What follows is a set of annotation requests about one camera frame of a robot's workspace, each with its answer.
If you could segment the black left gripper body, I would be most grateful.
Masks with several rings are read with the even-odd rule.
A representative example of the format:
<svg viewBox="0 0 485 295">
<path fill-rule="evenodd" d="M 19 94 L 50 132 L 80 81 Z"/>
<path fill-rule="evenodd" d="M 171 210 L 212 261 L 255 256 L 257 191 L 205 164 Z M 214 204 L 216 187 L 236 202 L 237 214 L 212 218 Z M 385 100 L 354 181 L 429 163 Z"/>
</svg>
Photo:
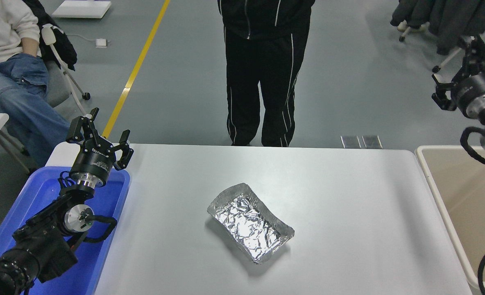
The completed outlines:
<svg viewBox="0 0 485 295">
<path fill-rule="evenodd" d="M 114 154 L 103 154 L 93 148 L 81 147 L 70 170 L 70 177 L 81 179 L 83 175 L 92 175 L 101 182 L 106 182 L 115 161 Z"/>
</svg>

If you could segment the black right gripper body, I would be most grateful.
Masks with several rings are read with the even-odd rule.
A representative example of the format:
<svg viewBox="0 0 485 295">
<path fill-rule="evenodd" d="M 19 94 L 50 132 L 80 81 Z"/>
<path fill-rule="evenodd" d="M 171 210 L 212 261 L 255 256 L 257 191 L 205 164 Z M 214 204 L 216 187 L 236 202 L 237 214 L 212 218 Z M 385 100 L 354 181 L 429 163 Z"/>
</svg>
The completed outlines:
<svg viewBox="0 0 485 295">
<path fill-rule="evenodd" d="M 485 116 L 485 73 L 457 83 L 451 91 L 451 98 L 466 118 Z"/>
</svg>

